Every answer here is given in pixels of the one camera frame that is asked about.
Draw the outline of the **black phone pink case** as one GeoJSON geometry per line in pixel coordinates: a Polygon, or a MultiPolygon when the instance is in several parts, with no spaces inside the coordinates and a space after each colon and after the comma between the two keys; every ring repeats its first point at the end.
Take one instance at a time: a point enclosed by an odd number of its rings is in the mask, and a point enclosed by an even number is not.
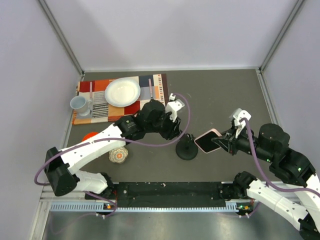
{"type": "Polygon", "coordinates": [[[219,138],[221,136],[222,134],[218,130],[212,128],[199,137],[195,138],[194,143],[200,150],[208,154],[221,148],[219,145],[212,141],[212,139],[219,138]]]}

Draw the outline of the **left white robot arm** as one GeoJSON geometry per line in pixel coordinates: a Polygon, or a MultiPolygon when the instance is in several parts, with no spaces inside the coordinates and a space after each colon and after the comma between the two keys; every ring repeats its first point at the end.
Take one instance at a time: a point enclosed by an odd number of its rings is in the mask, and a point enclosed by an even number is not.
{"type": "Polygon", "coordinates": [[[73,190],[88,191],[109,198],[114,191],[106,173],[89,173],[82,167],[106,153],[115,153],[126,144],[141,140],[147,133],[158,133],[165,140],[172,140],[182,132],[178,111],[184,103],[173,100],[163,105],[150,100],[135,114],[123,116],[106,129],[83,143],[46,152],[44,173],[54,195],[64,196],[73,190]]]}

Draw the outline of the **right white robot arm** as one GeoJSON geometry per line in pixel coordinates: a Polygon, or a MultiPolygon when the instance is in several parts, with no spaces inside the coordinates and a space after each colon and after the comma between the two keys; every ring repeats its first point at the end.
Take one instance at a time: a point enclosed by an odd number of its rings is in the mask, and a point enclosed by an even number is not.
{"type": "Polygon", "coordinates": [[[225,132],[211,129],[204,142],[212,152],[223,149],[231,155],[241,151],[270,164],[269,171],[287,185],[281,188],[270,180],[263,183],[243,171],[233,181],[233,192],[239,198],[249,197],[272,209],[292,224],[304,240],[320,238],[320,180],[314,166],[302,153],[289,147],[290,136],[276,124],[260,127],[258,136],[248,126],[225,132]]]}

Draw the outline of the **black phone stand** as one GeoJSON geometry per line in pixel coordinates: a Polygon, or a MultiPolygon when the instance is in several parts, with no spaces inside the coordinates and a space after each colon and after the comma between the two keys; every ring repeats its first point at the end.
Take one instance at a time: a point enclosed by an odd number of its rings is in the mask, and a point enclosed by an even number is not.
{"type": "Polygon", "coordinates": [[[180,159],[190,161],[197,156],[199,150],[194,140],[194,135],[187,133],[177,142],[175,152],[180,159]]]}

